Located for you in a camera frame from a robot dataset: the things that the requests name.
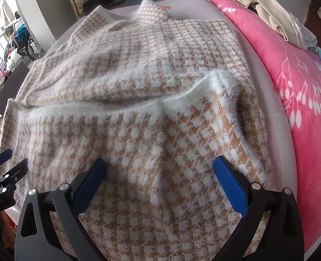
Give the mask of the beige cream clothes pile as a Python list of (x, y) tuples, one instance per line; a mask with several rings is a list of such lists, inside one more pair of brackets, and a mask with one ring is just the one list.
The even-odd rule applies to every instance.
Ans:
[(277, 0), (233, 0), (245, 8), (255, 9), (257, 15), (287, 42), (303, 50), (317, 47), (317, 38)]

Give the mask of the grey box cabinet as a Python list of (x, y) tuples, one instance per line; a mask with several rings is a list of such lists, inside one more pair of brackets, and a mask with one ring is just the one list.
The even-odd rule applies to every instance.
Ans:
[(16, 97), (28, 72), (29, 68), (21, 61), (0, 88), (0, 115), (4, 115), (8, 100)]

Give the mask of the wheelchair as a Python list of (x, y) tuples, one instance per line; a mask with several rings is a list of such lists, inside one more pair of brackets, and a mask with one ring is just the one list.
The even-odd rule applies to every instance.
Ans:
[(35, 51), (35, 42), (24, 24), (14, 31), (13, 43), (22, 58), (26, 57), (31, 61), (39, 59), (40, 54)]

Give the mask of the pink floral blanket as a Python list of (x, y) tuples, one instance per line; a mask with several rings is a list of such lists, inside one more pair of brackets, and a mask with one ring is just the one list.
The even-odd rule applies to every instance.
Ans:
[(208, 0), (245, 36), (280, 97), (293, 138), (305, 250), (321, 242), (321, 61), (233, 0)]

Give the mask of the black item on chair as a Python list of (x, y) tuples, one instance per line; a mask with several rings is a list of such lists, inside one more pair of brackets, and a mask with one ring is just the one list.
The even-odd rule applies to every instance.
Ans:
[(113, 3), (114, 0), (88, 0), (83, 4), (83, 10), (88, 11), (88, 10), (94, 10), (95, 7), (101, 5), (101, 6), (108, 6), (111, 3)]

